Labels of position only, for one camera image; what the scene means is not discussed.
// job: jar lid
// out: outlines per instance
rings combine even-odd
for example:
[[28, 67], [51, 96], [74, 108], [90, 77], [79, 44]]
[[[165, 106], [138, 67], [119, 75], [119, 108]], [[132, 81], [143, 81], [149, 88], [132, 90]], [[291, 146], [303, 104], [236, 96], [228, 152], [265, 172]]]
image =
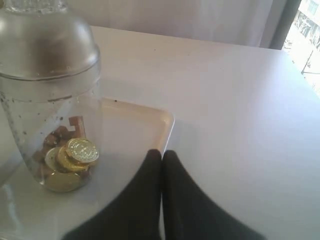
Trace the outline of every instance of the jar lid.
[[0, 77], [65, 78], [85, 72], [99, 59], [90, 26], [69, 9], [50, 14], [0, 10]]

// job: curtain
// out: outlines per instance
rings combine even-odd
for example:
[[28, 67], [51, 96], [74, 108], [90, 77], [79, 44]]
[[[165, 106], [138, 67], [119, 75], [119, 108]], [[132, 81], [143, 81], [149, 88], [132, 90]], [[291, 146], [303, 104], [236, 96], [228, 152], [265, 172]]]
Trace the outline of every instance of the curtain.
[[273, 0], [69, 0], [92, 25], [258, 47]]

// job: gold coin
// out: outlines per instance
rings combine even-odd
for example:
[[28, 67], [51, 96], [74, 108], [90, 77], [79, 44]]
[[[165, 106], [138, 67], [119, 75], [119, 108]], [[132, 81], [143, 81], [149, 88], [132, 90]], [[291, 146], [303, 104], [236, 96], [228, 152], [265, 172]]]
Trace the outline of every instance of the gold coin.
[[88, 165], [73, 163], [66, 153], [66, 147], [62, 146], [56, 157], [58, 164], [69, 172], [80, 172], [88, 169]]
[[81, 187], [81, 178], [76, 173], [54, 172], [44, 180], [44, 186], [51, 191], [66, 193]]
[[59, 171], [59, 165], [57, 164], [57, 155], [61, 147], [55, 147], [49, 150], [45, 155], [45, 164], [54, 171]]
[[66, 144], [66, 153], [83, 164], [93, 163], [99, 158], [96, 146], [85, 138], [70, 139]]

